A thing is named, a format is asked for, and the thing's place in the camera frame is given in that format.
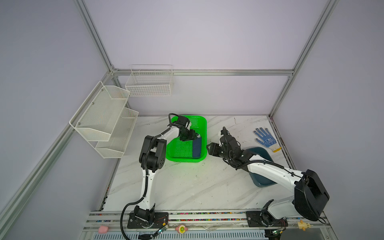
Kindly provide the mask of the dark blue paper napkin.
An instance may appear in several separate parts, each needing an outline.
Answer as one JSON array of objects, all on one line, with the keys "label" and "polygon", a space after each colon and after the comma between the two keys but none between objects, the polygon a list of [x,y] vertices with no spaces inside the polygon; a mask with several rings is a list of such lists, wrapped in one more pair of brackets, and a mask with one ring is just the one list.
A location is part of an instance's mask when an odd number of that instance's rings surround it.
[{"label": "dark blue paper napkin", "polygon": [[201,157],[201,151],[202,151],[202,137],[198,135],[194,140],[193,140],[193,145],[192,145],[192,156],[194,159],[198,159]]}]

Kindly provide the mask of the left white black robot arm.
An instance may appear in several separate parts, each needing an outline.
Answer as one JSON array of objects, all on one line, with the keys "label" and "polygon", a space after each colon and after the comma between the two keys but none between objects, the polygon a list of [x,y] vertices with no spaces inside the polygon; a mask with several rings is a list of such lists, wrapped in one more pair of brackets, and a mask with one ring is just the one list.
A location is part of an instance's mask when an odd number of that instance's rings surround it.
[{"label": "left white black robot arm", "polygon": [[151,197],[155,175],[166,161],[167,145],[174,139],[182,142],[200,140],[201,136],[189,127],[168,127],[156,136],[146,136],[139,157],[143,170],[141,198],[134,203],[134,217],[146,225],[152,225],[155,218],[155,201]]}]

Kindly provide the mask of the green plastic perforated basket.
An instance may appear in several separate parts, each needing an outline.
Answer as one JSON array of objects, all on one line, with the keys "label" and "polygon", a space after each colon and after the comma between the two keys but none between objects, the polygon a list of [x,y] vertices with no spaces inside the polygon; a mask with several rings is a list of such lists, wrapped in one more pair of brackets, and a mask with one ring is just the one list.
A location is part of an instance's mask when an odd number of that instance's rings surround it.
[{"label": "green plastic perforated basket", "polygon": [[191,121],[190,129],[195,130],[202,137],[201,157],[194,159],[192,156],[193,141],[182,142],[180,138],[176,138],[167,144],[166,159],[172,162],[181,163],[198,163],[203,161],[207,156],[207,120],[202,116],[186,116]]}]

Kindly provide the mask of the dark teal plastic tray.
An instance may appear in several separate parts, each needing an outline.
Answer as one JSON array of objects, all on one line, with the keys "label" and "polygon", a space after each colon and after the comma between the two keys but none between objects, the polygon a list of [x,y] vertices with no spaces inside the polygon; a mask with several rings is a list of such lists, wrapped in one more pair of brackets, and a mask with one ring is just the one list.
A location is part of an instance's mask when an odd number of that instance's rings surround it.
[{"label": "dark teal plastic tray", "polygon": [[[274,163],[273,159],[271,158],[268,151],[261,147],[253,147],[248,148],[247,151],[255,156],[261,157],[266,160],[266,162]],[[270,168],[268,168],[268,165],[261,164],[260,166],[254,166],[249,165],[249,175],[251,179],[253,180],[253,183],[258,188],[266,188],[269,186],[276,185],[277,183],[274,181],[274,178],[272,177]]]}]

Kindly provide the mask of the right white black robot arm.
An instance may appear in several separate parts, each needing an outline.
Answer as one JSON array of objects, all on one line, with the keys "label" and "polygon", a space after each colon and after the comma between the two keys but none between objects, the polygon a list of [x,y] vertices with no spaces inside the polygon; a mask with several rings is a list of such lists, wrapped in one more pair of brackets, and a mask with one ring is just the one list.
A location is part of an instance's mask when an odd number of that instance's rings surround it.
[{"label": "right white black robot arm", "polygon": [[310,221],[321,220],[330,195],[315,171],[286,168],[272,161],[260,147],[243,150],[231,135],[221,136],[219,143],[210,143],[206,148],[209,155],[223,159],[235,170],[248,172],[256,186],[280,185],[289,191],[286,197],[268,200],[264,205],[261,217],[265,226],[273,220],[298,215]]}]

